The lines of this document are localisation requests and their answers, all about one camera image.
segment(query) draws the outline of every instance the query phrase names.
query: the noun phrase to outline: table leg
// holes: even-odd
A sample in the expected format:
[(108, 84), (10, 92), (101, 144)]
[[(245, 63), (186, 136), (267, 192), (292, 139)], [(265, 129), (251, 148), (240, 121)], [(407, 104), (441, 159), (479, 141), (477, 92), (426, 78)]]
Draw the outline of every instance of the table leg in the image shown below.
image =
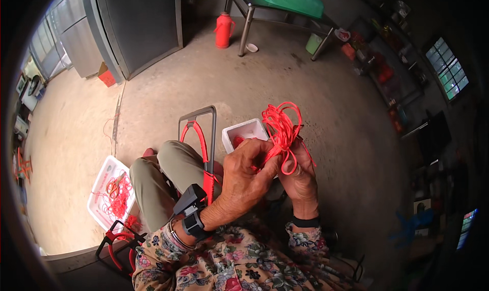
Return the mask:
[(251, 21), (253, 20), (253, 13), (255, 12), (255, 7), (248, 7), (248, 13), (246, 15), (245, 28), (243, 29), (243, 34), (241, 35), (240, 51), (238, 56), (244, 56), (244, 48), (246, 46), (246, 39), (248, 38), (249, 26), (251, 26)]
[(224, 10), (229, 14), (231, 13), (231, 6), (233, 5), (233, 0), (226, 0), (226, 5), (224, 6)]
[(324, 37), (324, 40), (319, 44), (319, 46), (317, 47), (315, 53), (313, 54), (313, 57), (311, 58), (311, 61), (315, 61), (317, 59), (317, 57), (319, 56), (319, 54), (321, 53), (321, 51), (323, 51), (325, 45), (326, 45), (326, 41), (328, 40), (328, 38), (330, 37), (331, 33), (333, 32), (334, 28), (331, 27), (330, 31), (328, 32), (327, 36)]

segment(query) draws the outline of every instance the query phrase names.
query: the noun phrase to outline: metal table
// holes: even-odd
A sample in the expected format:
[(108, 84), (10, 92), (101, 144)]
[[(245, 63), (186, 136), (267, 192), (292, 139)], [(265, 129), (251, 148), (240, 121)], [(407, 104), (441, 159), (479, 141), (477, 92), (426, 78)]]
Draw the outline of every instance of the metal table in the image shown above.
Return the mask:
[[(246, 21), (244, 23), (245, 28), (243, 29), (243, 33), (241, 36), (240, 49), (239, 49), (239, 53), (238, 53), (238, 56), (240, 56), (240, 57), (243, 56), (245, 53), (244, 48), (246, 45), (246, 40), (248, 38), (249, 28), (250, 28), (251, 22), (253, 20), (267, 21), (267, 22), (272, 22), (275, 24), (288, 25), (288, 26), (299, 28), (299, 29), (308, 30), (308, 31), (314, 32), (316, 34), (325, 35), (325, 37), (323, 38), (323, 41), (321, 42), (321, 44), (319, 44), (318, 48), (316, 49), (315, 53), (313, 54), (313, 56), (311, 58), (312, 61), (315, 61), (317, 59), (317, 57), (319, 56), (319, 54), (321, 53), (321, 51), (324, 49), (327, 40), (329, 39), (330, 35), (333, 33), (333, 30), (338, 29), (338, 25), (335, 24), (334, 21), (331, 20), (329, 17), (327, 17), (326, 14), (323, 14), (323, 16), (321, 18), (317, 18), (317, 17), (310, 16), (308, 14), (297, 12), (295, 10), (287, 9), (285, 7), (281, 7), (281, 6), (277, 6), (277, 5), (268, 3), (265, 0), (242, 0), (242, 1), (244, 1), (247, 8), (244, 8), (243, 6), (241, 6), (240, 2), (237, 0), (226, 0), (226, 5), (225, 5), (225, 10), (228, 13), (230, 13), (232, 3), (234, 2), (236, 7), (238, 7), (239, 11), (243, 15), (243, 17), (246, 19)], [(273, 10), (283, 11), (283, 12), (285, 12), (284, 21), (279, 22), (279, 21), (273, 21), (273, 20), (253, 18), (253, 13), (255, 12), (256, 8), (273, 9)], [(298, 15), (298, 16), (302, 16), (302, 17), (307, 18), (308, 22), (307, 22), (306, 26), (291, 24), (290, 23), (291, 22), (291, 20), (290, 20), (291, 15), (292, 16)], [(320, 24), (326, 25), (330, 28), (327, 30), (324, 30)]]

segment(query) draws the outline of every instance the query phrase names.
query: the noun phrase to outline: floral shirt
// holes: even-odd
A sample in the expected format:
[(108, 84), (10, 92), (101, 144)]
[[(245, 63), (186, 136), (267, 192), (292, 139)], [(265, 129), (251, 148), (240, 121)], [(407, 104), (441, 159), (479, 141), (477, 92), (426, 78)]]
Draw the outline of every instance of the floral shirt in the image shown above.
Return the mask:
[(168, 224), (148, 234), (146, 242), (136, 249), (134, 289), (328, 291), (357, 285), (328, 266), (328, 248), (320, 227), (294, 233), (292, 223), (288, 223), (289, 258), (278, 251), (278, 243), (258, 219), (239, 226), (220, 227), (194, 251), (178, 245)]

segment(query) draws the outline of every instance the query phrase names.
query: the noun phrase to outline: sleeve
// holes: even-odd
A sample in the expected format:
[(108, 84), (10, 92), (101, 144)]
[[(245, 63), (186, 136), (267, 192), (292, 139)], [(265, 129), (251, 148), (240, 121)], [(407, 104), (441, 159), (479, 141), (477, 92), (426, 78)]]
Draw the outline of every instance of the sleeve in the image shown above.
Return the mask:
[(321, 236), (321, 227), (309, 232), (294, 233), (292, 222), (286, 224), (290, 235), (289, 248), (292, 250), (292, 260), (306, 270), (316, 264), (328, 262), (329, 249)]
[(136, 247), (136, 270), (132, 274), (136, 291), (174, 290), (175, 272), (187, 250), (173, 239), (168, 224), (148, 234), (146, 242)]

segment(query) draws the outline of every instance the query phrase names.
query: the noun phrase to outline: khaki pants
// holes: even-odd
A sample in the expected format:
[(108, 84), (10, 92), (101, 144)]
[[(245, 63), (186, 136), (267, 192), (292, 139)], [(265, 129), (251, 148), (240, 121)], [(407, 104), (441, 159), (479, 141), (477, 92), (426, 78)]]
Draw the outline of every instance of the khaki pants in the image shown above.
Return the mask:
[[(139, 210), (151, 232), (168, 223), (175, 205), (161, 171), (180, 193), (184, 193), (191, 184), (203, 186), (203, 170), (202, 157), (191, 146), (179, 141), (165, 141), (158, 155), (134, 161), (129, 169), (131, 184)], [(221, 186), (215, 182), (214, 199), (221, 191)]]

